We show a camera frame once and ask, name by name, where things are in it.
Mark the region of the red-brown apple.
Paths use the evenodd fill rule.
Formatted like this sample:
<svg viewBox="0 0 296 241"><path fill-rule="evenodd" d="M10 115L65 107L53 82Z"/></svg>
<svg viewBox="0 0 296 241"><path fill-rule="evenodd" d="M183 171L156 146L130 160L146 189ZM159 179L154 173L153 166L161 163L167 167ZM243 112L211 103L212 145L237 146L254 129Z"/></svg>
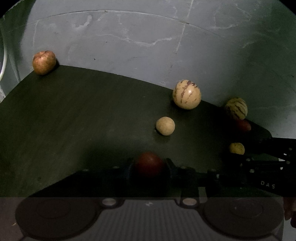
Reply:
<svg viewBox="0 0 296 241"><path fill-rule="evenodd" d="M56 56L52 51L41 51L34 55L32 66L34 72L43 75L52 70L56 65Z"/></svg>

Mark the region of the small red plum right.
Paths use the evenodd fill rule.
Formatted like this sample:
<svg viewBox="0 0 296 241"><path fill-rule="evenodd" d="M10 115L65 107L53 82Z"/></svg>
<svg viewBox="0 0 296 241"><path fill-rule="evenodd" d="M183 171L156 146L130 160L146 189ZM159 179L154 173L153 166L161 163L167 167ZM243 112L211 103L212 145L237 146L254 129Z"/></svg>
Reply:
<svg viewBox="0 0 296 241"><path fill-rule="evenodd" d="M239 125L241 128L244 130L250 131L251 130L251 125L248 121L246 120L239 120Z"/></svg>

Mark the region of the striped pepino melon right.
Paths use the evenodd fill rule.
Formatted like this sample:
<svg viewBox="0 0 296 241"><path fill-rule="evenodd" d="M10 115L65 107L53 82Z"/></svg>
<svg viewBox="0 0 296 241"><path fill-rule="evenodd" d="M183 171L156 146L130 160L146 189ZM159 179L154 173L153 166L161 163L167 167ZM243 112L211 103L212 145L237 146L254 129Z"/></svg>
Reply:
<svg viewBox="0 0 296 241"><path fill-rule="evenodd" d="M225 106L236 118L244 120L248 114L246 101L241 98L232 98Z"/></svg>

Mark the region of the small tan round fruit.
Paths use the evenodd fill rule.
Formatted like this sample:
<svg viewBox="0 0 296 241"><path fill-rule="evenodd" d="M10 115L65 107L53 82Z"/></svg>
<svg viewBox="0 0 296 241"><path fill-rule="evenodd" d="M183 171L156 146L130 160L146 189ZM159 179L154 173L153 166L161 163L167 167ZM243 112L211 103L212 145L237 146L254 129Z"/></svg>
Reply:
<svg viewBox="0 0 296 241"><path fill-rule="evenodd" d="M163 136L169 136L175 130L175 122L173 121L173 119L171 119L167 116L164 116L164 117L157 120L156 129Z"/></svg>

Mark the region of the striped pepino melon left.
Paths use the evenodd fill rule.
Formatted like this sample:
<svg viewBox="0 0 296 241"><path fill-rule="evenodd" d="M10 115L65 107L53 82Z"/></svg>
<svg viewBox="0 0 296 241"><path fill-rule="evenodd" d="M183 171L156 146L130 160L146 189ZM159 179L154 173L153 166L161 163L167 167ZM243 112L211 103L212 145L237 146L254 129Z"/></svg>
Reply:
<svg viewBox="0 0 296 241"><path fill-rule="evenodd" d="M194 109L201 102L200 88L190 80L179 81L173 90L174 103L183 109Z"/></svg>

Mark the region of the striped pepino melon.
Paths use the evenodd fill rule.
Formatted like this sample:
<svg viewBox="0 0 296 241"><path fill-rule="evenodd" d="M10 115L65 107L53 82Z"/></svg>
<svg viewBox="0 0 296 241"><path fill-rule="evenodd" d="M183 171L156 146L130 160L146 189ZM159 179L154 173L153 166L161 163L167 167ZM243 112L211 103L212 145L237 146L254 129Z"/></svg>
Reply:
<svg viewBox="0 0 296 241"><path fill-rule="evenodd" d="M225 106L236 118L244 120L248 114L246 101L241 98L232 98Z"/></svg>
<svg viewBox="0 0 296 241"><path fill-rule="evenodd" d="M179 81L173 90L174 103L183 109L194 109L201 102L200 88L190 80Z"/></svg>

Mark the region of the small tan fruit front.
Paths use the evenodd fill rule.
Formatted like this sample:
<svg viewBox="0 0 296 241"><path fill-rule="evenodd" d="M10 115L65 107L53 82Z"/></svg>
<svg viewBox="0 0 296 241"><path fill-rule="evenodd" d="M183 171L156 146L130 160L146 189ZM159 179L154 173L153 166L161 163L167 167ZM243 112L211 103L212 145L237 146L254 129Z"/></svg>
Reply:
<svg viewBox="0 0 296 241"><path fill-rule="evenodd" d="M233 154L244 155L245 147L241 143L231 143L230 144L230 152Z"/></svg>

